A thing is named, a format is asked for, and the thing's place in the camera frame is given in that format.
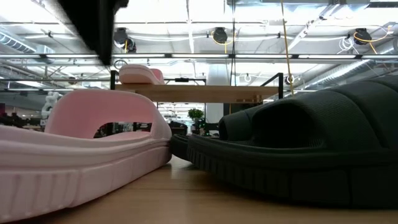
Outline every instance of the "ceiling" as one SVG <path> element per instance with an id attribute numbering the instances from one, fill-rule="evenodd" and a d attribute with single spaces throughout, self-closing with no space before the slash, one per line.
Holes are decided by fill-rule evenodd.
<path id="1" fill-rule="evenodd" d="M 280 4 L 258 4 L 257 0 L 238 1 L 233 14 L 227 2 L 230 1 L 130 0 L 127 8 L 122 8 L 116 13 L 115 27 L 127 29 L 130 38 L 136 43 L 139 54 L 231 54 L 233 45 L 236 54 L 282 54 L 285 52 L 285 32 Z M 289 3 L 290 1 L 286 2 L 288 3 L 284 4 L 284 18 L 290 54 L 356 54 L 356 51 L 358 54 L 373 54 L 369 44 L 353 44 L 349 50 L 344 50 L 342 46 L 344 37 L 349 34 L 352 40 L 356 28 L 366 28 L 374 40 L 383 38 L 374 43 L 377 50 L 379 46 L 393 40 L 398 31 L 398 25 L 396 25 L 398 8 L 368 7 L 370 0 L 346 1 L 345 5 L 329 5 L 329 0 L 295 1 L 294 4 Z M 235 30 L 236 42 L 227 46 L 216 44 L 211 38 L 215 27 L 224 27 L 228 40 L 233 39 Z M 0 33 L 3 31 L 27 45 L 47 46 L 56 54 L 92 54 L 55 1 L 2 0 Z M 114 47 L 114 52 L 124 53 L 117 47 Z M 0 54 L 21 53 L 0 44 Z M 125 59 L 125 61 L 130 64 L 138 63 L 150 68 L 158 68 L 165 78 L 208 79 L 212 76 L 210 66 L 213 64 L 225 65 L 226 74 L 229 74 L 232 68 L 229 59 L 135 58 Z M 27 71 L 13 70 L 7 74 L 0 74 L 0 77 L 37 78 L 46 75 L 47 78 L 55 79 L 74 77 L 106 80 L 110 77 L 109 69 L 115 69 L 114 66 L 103 67 L 97 60 L 70 58 L 57 59 L 52 64 L 23 59 L 12 59 L 7 62 Z M 293 60 L 290 64 L 290 72 L 295 78 L 299 77 L 301 82 L 306 82 L 344 63 L 350 62 Z M 8 64 L 7 67 L 3 63 L 3 68 L 9 69 L 11 65 Z M 357 77 L 347 79 L 346 82 L 357 80 L 358 77 L 366 78 L 374 73 L 386 72 L 386 68 L 382 66 L 375 66 L 372 70 L 372 72 L 362 72 Z M 237 85 L 259 86 L 278 72 L 288 74 L 285 60 L 236 61 Z M 93 86 L 109 88 L 108 81 L 79 82 L 76 85 L 67 82 L 45 84 L 57 85 L 60 88 L 91 88 Z M 195 82 L 186 84 L 200 85 Z M 7 83 L 0 82 L 0 85 L 4 87 Z M 21 83 L 11 83 L 11 85 L 13 88 L 24 86 Z M 277 82 L 271 82 L 269 85 L 277 85 Z"/>

